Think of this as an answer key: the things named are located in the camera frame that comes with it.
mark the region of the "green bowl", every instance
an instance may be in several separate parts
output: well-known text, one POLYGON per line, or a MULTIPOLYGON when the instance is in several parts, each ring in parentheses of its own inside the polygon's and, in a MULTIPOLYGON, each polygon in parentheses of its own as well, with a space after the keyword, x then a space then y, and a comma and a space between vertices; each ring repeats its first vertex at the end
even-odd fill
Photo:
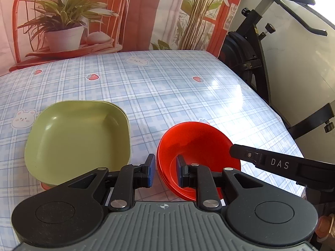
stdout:
POLYGON ((55 186, 98 167, 118 171, 131 157, 125 112, 104 101, 64 101, 46 108, 29 134, 29 172, 55 186))

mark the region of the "gray ribbed panel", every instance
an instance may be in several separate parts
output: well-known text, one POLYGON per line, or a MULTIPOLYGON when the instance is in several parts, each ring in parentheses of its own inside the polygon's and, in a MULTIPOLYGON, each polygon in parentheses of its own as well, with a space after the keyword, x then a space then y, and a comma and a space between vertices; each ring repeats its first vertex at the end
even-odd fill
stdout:
MULTIPOLYGON (((19 245, 15 251, 43 251, 19 245)), ((221 217, 197 209, 192 202, 136 202, 125 212, 111 213, 84 241, 52 251, 266 251, 230 232, 221 217)), ((307 243, 281 251, 311 251, 307 243)))

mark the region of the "blue and white checkered tablecloth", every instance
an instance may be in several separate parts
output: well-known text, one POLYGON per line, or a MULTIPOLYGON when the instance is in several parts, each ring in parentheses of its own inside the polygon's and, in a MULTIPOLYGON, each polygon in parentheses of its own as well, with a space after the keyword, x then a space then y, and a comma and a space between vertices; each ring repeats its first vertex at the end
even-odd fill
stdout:
MULTIPOLYGON (((0 251, 18 244, 10 222, 14 207, 42 191, 24 164, 31 125, 46 107, 66 100, 122 107, 130 120, 132 163, 155 154, 167 129, 185 121, 209 123, 233 143, 302 157, 276 113, 204 51, 105 54, 17 70, 0 77, 0 251), (27 119, 19 120, 22 115, 27 119)), ((303 191, 244 161, 242 171, 297 195, 303 191)), ((153 187, 139 189, 136 199, 180 200, 157 174, 153 187)))

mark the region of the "white plant pot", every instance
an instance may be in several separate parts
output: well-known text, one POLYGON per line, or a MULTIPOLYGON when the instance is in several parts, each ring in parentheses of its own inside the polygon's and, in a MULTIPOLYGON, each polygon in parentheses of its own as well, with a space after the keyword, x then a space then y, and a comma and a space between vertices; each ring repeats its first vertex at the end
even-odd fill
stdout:
POLYGON ((79 48, 84 27, 78 26, 70 29, 45 32, 51 52, 72 51, 79 48))

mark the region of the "screw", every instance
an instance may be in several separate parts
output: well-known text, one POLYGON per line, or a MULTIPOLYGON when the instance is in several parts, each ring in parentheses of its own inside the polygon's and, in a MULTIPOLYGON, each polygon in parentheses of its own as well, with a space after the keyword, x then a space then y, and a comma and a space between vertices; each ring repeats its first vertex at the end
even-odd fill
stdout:
POLYGON ((219 206, 219 202, 216 201, 216 200, 212 200, 212 199, 205 200, 202 204, 203 204, 205 207, 209 207, 209 208, 214 208, 214 207, 219 206))
POLYGON ((127 205, 127 202, 125 200, 113 200, 111 202, 111 206, 116 209, 121 209, 127 205))

